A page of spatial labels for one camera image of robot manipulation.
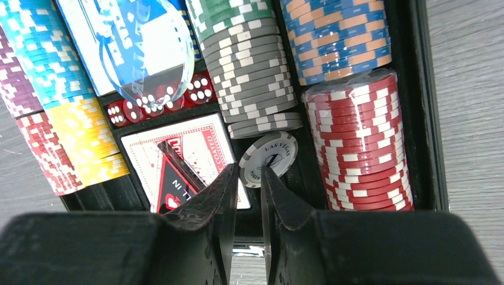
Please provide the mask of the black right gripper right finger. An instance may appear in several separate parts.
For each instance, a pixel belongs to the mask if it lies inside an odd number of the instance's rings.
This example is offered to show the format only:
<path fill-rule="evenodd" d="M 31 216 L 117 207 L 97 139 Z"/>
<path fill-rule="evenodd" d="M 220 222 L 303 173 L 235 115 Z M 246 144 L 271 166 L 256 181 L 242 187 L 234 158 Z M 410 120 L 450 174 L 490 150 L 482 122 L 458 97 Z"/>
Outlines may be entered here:
<path fill-rule="evenodd" d="M 262 168 L 269 284 L 499 284 L 471 229 L 435 211 L 318 210 Z"/>

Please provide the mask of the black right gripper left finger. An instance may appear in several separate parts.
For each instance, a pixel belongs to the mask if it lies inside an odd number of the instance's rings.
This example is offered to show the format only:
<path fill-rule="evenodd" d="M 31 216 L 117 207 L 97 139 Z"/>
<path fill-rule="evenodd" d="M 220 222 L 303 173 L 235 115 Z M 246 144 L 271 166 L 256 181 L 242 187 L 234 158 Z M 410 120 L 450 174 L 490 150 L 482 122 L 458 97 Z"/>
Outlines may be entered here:
<path fill-rule="evenodd" d="M 148 212 L 27 213 L 1 232 L 2 284 L 228 284 L 238 166 L 185 204 Z"/>

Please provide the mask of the white 1 chip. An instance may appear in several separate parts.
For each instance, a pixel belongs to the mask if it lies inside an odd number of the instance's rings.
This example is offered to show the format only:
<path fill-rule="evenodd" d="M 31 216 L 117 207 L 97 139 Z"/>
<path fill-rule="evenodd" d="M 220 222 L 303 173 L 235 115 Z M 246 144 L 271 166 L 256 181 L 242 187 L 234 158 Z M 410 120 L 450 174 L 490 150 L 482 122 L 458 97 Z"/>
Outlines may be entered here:
<path fill-rule="evenodd" d="M 238 165 L 242 184 L 248 188 L 259 188 L 264 166 L 281 177 L 294 164 L 297 154 L 297 139 L 288 132 L 273 132 L 261 137 L 240 159 Z"/>

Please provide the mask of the clear acrylic dealer disc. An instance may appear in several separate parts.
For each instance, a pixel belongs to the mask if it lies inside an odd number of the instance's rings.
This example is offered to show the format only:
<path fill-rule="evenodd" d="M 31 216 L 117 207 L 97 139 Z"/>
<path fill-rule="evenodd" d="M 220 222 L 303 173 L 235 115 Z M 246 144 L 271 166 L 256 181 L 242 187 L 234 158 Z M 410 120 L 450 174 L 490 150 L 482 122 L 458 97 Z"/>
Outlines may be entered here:
<path fill-rule="evenodd" d="M 193 74 L 193 43 L 182 1 L 94 1 L 100 63 L 114 89 L 138 104 L 147 94 L 164 105 L 159 87 L 177 81 L 181 97 Z"/>

